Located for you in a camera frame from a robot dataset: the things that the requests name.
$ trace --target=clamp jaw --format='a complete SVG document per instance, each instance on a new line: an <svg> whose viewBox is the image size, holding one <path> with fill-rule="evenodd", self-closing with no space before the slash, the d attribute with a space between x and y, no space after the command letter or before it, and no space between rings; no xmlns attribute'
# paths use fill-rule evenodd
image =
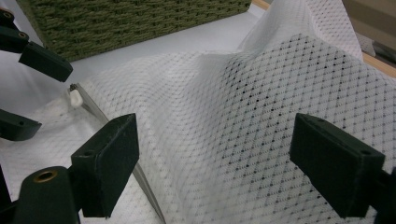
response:
<svg viewBox="0 0 396 224"><path fill-rule="evenodd" d="M48 167L27 176L12 202L0 166L0 223L79 222L111 217L139 160L136 115L111 120L71 156L72 166Z"/></svg>
<svg viewBox="0 0 396 224"><path fill-rule="evenodd" d="M396 167L382 170L385 155L324 119L297 114L290 160L310 179L339 217L396 223Z"/></svg>
<svg viewBox="0 0 396 224"><path fill-rule="evenodd" d="M0 50L20 53L20 63L61 82L65 82L73 72L73 67L68 61L29 41L29 35L20 31L14 24L14 15L3 8L0 8ZM10 141L27 140L35 135L40 126L37 121L0 109L2 138Z"/></svg>

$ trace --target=wicker basket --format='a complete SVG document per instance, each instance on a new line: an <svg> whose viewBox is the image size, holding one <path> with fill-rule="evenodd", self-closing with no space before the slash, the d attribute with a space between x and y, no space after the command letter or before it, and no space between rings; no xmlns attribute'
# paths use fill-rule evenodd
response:
<svg viewBox="0 0 396 224"><path fill-rule="evenodd" d="M18 0L46 48L69 61L248 9L251 0Z"/></svg>

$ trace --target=white surface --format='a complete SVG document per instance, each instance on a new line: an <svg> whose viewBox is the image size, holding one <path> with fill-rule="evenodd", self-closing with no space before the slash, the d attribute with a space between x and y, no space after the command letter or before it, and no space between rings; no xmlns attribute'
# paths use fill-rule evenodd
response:
<svg viewBox="0 0 396 224"><path fill-rule="evenodd" d="M41 44L15 0L2 1L0 7L13 11L18 27ZM247 13L73 62L74 72L65 83L18 63L19 54L0 51L0 108L20 115L32 113L59 97L71 83L133 58L192 50L235 50L263 13L253 5Z"/></svg>
<svg viewBox="0 0 396 224"><path fill-rule="evenodd" d="M168 223L373 223L373 209L337 216L289 158L305 113L383 152L387 172L396 165L396 80L354 56L343 11L338 0L275 1L242 51L133 59L81 82L109 118L136 113L139 162ZM33 139L0 141L14 199L36 169L69 165L99 126L67 97L31 117L43 121ZM112 218L82 220L158 223L132 176Z"/></svg>

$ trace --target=diamond pattern mesh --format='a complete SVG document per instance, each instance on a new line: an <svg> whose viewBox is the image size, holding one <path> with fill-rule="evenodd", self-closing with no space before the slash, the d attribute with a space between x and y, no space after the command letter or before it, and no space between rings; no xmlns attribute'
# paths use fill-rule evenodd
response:
<svg viewBox="0 0 396 224"><path fill-rule="evenodd" d="M167 223L373 223L374 210L366 219L336 215L290 162L291 134L297 112L326 119L386 154L389 172L396 165L396 83L353 56L359 49L355 44L339 44L349 29L342 22L322 29L319 36L325 37L317 38L316 29L326 24L325 16L314 13L320 11L317 4L276 2L243 51L136 59L81 83L109 118L136 113L139 162ZM327 2L328 9L341 7L339 1ZM300 15L294 20L301 27L289 33L288 3L303 9L294 14ZM272 12L282 9L286 19L280 21ZM315 17L321 19L304 22ZM77 117L73 123L62 121L63 127L95 126L82 112ZM32 169L21 151L43 148L39 138L47 131L44 126L29 146L2 149L8 161L15 161L7 164L12 174L24 166ZM66 128L45 137L54 153L71 140L85 141ZM18 181L11 180L14 192ZM133 177L129 185L107 222L159 222Z"/></svg>

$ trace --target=wooden edge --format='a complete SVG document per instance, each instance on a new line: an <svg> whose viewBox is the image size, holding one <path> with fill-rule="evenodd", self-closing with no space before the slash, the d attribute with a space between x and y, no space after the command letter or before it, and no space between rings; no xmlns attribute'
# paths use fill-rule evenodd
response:
<svg viewBox="0 0 396 224"><path fill-rule="evenodd" d="M269 8L269 4L262 1L262 0L252 0L251 1L252 4L267 10ZM390 77L396 77L396 68L383 63L381 61L379 61L378 59L376 59L375 57L372 57L366 53L362 53L363 55L363 60L365 63L370 64L372 67L378 69L379 71L383 72L384 74L390 76Z"/></svg>
<svg viewBox="0 0 396 224"><path fill-rule="evenodd" d="M390 77L396 77L396 68L383 63L381 61L379 61L378 59L376 59L373 56L370 56L366 53L363 52L363 60L365 63L370 64L372 67L378 69L379 71L387 74Z"/></svg>
<svg viewBox="0 0 396 224"><path fill-rule="evenodd" d="M262 0L252 0L251 3L253 3L254 5L256 5L264 10L267 10L268 7L270 7L270 5L268 3L266 3Z"/></svg>

